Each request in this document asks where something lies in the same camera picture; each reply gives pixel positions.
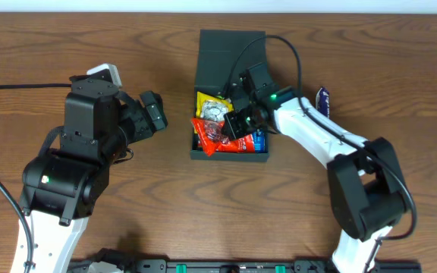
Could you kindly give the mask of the yellow Hacks candy bag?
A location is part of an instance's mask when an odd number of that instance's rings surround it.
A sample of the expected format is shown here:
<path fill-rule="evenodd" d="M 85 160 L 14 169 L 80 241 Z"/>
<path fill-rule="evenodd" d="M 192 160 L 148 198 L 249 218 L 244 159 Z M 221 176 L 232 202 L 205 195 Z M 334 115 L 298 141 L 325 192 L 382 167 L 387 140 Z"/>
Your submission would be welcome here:
<path fill-rule="evenodd" d="M 216 98 L 201 92 L 196 94 L 196 118 L 207 121 L 222 122 L 225 120 L 225 114 L 233 110 L 233 105 L 227 100 Z"/>

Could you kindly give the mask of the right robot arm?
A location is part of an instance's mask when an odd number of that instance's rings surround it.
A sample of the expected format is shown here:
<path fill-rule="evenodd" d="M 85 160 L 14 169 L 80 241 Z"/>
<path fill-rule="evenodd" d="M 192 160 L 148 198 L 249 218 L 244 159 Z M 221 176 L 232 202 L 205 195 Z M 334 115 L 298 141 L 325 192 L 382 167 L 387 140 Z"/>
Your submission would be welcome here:
<path fill-rule="evenodd" d="M 267 126 L 290 137 L 327 170 L 330 203 L 341 226 L 331 261 L 337 272 L 370 272 L 382 241 L 406 213 L 414 213 L 398 158 L 389 141 L 369 141 L 321 114 L 301 91 L 281 88 L 265 63 L 239 75 L 236 91 L 248 103 L 227 113 L 222 133 L 235 140 Z"/>

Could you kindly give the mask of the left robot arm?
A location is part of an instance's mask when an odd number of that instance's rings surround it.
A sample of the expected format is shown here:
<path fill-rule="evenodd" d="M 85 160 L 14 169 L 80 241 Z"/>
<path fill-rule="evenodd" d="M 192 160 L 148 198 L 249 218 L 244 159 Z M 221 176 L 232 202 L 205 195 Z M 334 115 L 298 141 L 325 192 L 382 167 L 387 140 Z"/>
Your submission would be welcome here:
<path fill-rule="evenodd" d="M 113 83 L 72 83 L 64 123 L 47 135 L 22 174 L 20 229 L 12 272 L 65 272 L 86 230 L 110 169 L 134 156 L 132 143 L 167 127 L 162 98 L 153 91 L 133 99 Z"/>

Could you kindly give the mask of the dark purple chocolate bar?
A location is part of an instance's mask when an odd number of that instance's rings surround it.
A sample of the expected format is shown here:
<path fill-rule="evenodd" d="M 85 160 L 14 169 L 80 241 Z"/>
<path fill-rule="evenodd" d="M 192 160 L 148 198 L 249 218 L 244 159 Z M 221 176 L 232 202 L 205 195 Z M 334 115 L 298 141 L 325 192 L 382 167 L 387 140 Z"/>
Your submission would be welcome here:
<path fill-rule="evenodd" d="M 316 94 L 316 110 L 330 118 L 329 91 L 324 86 Z"/>

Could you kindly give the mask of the red Hacks candy bag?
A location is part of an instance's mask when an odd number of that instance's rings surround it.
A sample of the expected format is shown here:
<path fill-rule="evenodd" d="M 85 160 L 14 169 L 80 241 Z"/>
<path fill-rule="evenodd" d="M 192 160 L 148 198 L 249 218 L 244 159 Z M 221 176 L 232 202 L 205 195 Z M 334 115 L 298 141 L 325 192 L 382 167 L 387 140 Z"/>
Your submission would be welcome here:
<path fill-rule="evenodd" d="M 199 137 L 203 151 L 207 156 L 212 156 L 216 152 L 255 152 L 254 141 L 251 135 L 247 135 L 238 140 L 230 140 L 226 135 L 223 135 L 223 121 L 215 122 L 199 118 L 192 118 L 191 123 Z"/>

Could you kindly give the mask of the blue cookie pack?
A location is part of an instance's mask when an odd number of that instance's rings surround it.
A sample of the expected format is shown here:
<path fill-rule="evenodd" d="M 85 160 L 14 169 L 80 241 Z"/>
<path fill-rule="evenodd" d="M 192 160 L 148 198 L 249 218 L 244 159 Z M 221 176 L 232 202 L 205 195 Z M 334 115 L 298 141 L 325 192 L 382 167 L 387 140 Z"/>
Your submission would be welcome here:
<path fill-rule="evenodd" d="M 257 130 L 252 134 L 255 153 L 266 151 L 266 137 L 263 131 Z"/>

